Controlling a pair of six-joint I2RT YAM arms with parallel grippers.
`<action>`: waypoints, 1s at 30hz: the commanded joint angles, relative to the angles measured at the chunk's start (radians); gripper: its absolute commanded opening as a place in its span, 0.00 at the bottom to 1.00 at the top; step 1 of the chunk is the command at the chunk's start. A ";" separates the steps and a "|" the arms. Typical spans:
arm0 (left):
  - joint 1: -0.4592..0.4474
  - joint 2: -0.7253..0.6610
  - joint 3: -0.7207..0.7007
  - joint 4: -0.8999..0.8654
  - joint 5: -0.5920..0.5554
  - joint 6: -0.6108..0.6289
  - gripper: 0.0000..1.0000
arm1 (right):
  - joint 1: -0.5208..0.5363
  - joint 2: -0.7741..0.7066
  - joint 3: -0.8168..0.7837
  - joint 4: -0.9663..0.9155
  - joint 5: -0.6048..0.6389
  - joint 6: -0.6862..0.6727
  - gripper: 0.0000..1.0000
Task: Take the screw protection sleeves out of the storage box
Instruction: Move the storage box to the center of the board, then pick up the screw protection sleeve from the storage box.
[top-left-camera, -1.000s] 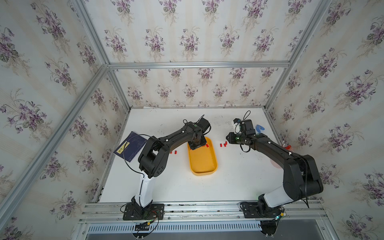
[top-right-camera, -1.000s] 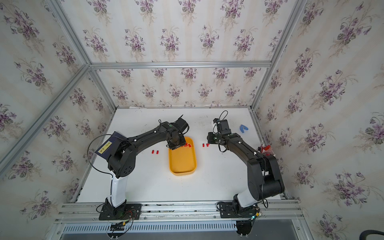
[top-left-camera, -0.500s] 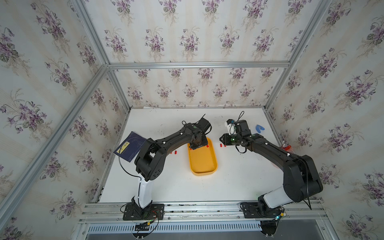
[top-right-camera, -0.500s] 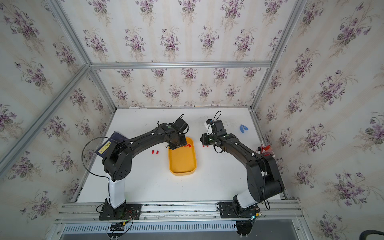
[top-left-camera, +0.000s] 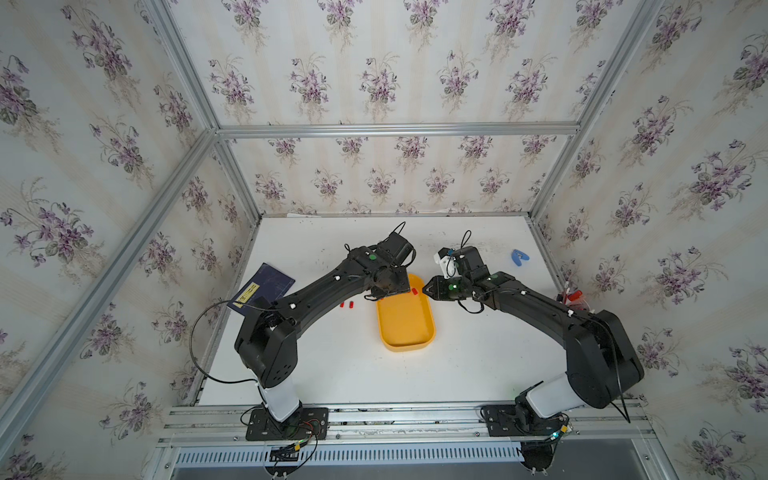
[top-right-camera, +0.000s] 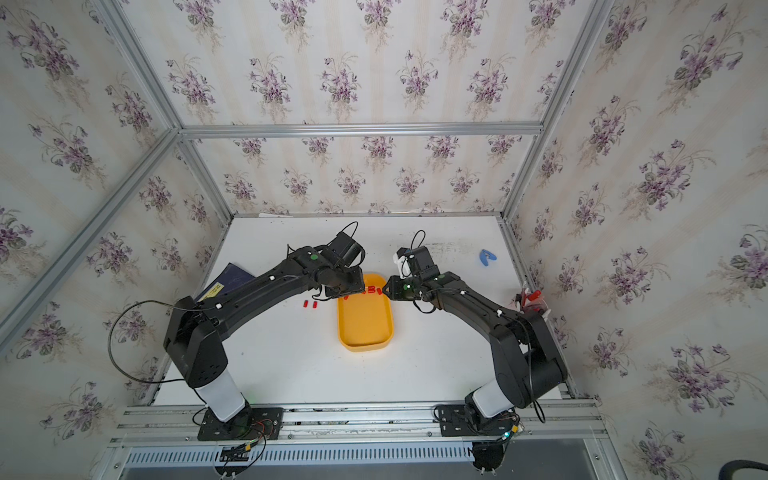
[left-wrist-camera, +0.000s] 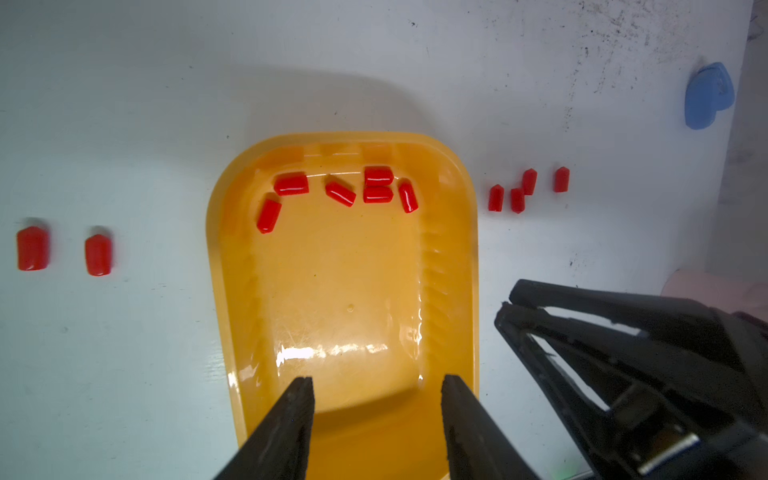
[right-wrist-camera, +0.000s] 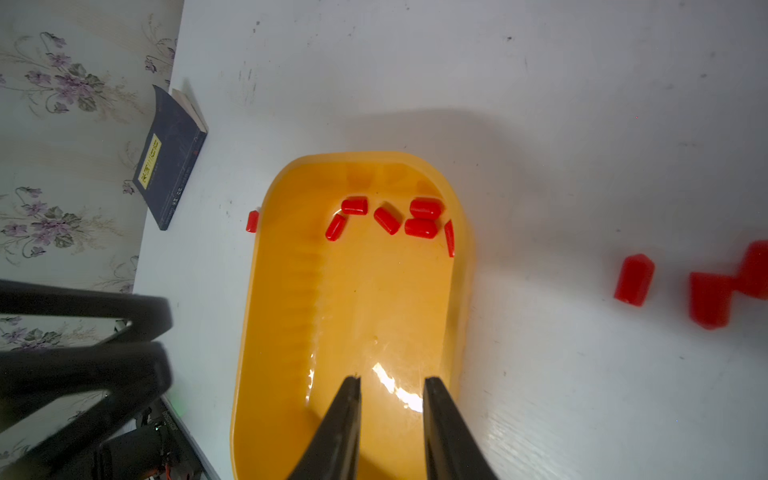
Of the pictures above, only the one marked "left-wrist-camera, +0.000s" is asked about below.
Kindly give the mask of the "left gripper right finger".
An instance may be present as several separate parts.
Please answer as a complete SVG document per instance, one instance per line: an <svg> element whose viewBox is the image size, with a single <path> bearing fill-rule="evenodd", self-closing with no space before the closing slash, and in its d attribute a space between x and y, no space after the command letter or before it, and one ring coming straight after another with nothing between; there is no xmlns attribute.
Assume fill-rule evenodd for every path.
<svg viewBox="0 0 768 480"><path fill-rule="evenodd" d="M443 380L441 410L451 479L538 478L457 375Z"/></svg>

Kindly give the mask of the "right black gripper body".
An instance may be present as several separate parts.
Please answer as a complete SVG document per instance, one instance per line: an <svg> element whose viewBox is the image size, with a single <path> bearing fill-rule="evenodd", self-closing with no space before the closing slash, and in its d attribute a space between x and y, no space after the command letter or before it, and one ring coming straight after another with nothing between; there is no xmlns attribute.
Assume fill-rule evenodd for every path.
<svg viewBox="0 0 768 480"><path fill-rule="evenodd" d="M682 345L610 332L590 385L606 404L591 422L599 479L764 479L767 325L712 309Z"/></svg>

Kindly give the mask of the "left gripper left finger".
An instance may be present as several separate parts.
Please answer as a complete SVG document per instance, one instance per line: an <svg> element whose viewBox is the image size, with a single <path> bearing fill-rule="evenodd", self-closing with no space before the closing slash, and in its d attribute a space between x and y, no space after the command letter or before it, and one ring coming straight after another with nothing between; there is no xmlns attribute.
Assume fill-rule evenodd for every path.
<svg viewBox="0 0 768 480"><path fill-rule="evenodd" d="M295 378L217 478L304 480L314 412L312 379Z"/></svg>

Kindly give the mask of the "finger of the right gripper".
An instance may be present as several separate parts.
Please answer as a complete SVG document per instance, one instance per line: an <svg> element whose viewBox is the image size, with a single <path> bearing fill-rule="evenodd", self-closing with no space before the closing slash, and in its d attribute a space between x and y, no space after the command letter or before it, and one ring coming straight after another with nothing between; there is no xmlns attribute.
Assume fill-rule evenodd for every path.
<svg viewBox="0 0 768 480"><path fill-rule="evenodd" d="M565 370L535 341L547 342L562 358L581 360L581 339L567 321L544 310L504 302L494 325L534 378L597 479L634 479L636 472L616 449L618 427L581 392Z"/></svg>
<svg viewBox="0 0 768 480"><path fill-rule="evenodd" d="M553 339L617 353L642 341L720 358L720 323L701 303L518 281L509 295L511 323Z"/></svg>

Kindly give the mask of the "yellow plastic storage box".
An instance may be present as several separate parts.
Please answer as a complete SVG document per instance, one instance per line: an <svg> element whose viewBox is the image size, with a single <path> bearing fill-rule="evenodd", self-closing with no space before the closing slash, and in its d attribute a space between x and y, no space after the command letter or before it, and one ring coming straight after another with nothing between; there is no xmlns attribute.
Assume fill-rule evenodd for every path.
<svg viewBox="0 0 768 480"><path fill-rule="evenodd" d="M392 170L391 202L363 201L369 166ZM275 193L290 173L307 175L307 194ZM410 214L403 180L419 203ZM326 195L332 181L356 193L352 207ZM262 234L266 198L282 209ZM466 168L425 135L292 134L236 157L211 194L206 237L238 442L310 377L309 478L446 478L443 379L479 384L477 236Z"/></svg>

